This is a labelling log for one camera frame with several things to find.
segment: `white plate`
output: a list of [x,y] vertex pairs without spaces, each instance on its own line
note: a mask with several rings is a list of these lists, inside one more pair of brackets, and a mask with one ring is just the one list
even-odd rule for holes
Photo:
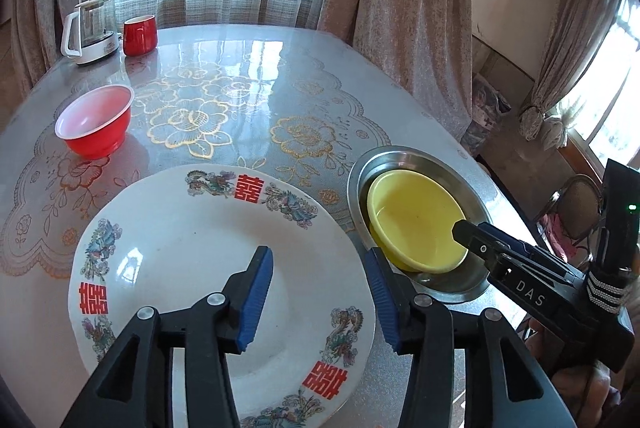
[[[369,287],[333,218],[254,170],[173,168],[124,189],[96,215],[78,244],[68,296],[86,369],[140,307],[190,307],[246,269],[258,245],[273,251],[273,279],[255,341],[227,356],[241,425],[320,426],[364,371],[375,327]],[[184,360],[175,353],[174,423],[184,426]]]

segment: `pink curtain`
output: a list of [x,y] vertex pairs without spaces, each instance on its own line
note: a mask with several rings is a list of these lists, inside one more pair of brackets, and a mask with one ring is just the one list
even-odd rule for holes
[[318,30],[353,43],[462,137],[471,122],[471,0],[324,0]]

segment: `chair backrest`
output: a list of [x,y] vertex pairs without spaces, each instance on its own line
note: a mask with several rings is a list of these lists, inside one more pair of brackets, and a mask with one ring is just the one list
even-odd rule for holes
[[569,238],[581,240],[596,226],[600,198],[600,189],[587,175],[571,177],[560,190],[554,208]]

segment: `chair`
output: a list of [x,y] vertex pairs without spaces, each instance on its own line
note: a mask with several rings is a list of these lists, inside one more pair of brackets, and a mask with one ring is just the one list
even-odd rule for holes
[[[575,175],[553,194],[536,217],[540,234],[556,256],[575,267],[591,261],[589,237],[600,220],[601,198],[600,188],[591,177]],[[586,245],[580,245],[585,239]],[[577,256],[580,249],[586,252]]]

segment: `tied curtain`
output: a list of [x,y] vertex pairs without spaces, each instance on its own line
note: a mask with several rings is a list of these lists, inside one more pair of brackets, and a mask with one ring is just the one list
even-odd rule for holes
[[318,30],[352,43],[462,137],[471,122],[471,0],[324,0]]
[[[609,32],[620,1],[558,0],[540,76],[533,85],[530,102],[520,111],[520,134],[526,140],[537,137],[545,113],[573,88],[589,67]],[[565,122],[552,118],[555,125],[562,126],[562,133],[556,133],[555,145],[562,145],[566,128],[571,126],[575,115],[567,113],[564,117]]]

